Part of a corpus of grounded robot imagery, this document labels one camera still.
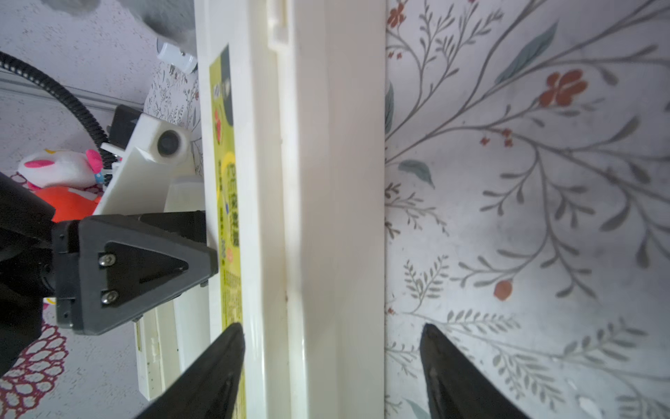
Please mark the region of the cream dispenser bottom tray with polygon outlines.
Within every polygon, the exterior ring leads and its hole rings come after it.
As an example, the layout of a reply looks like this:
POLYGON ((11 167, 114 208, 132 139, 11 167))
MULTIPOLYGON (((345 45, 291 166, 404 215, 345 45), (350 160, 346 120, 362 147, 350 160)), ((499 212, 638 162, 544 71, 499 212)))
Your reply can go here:
POLYGON ((291 409, 384 415, 383 1, 289 1, 278 58, 291 409))

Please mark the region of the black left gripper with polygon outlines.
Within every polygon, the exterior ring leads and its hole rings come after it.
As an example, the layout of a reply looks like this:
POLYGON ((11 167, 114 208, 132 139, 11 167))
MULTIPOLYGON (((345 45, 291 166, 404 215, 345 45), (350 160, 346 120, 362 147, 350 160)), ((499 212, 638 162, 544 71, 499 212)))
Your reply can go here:
POLYGON ((43 299, 54 293, 59 326, 102 335, 218 272, 202 211, 89 216, 52 231, 54 213, 1 175, 3 375, 40 337, 43 299))

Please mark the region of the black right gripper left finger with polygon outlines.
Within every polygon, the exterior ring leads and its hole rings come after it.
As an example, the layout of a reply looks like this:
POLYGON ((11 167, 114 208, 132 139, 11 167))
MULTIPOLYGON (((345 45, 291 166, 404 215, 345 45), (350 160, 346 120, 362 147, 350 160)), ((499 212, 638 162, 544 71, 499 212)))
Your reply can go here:
POLYGON ((244 366, 241 324, 233 323, 139 418, 231 419, 244 366))

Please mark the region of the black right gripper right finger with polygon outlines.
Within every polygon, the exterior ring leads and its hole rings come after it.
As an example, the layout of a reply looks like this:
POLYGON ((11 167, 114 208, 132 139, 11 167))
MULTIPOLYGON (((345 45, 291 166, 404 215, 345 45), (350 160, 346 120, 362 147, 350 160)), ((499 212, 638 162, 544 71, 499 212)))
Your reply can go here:
POLYGON ((420 358, 433 418, 525 418, 435 325, 425 324, 420 358))

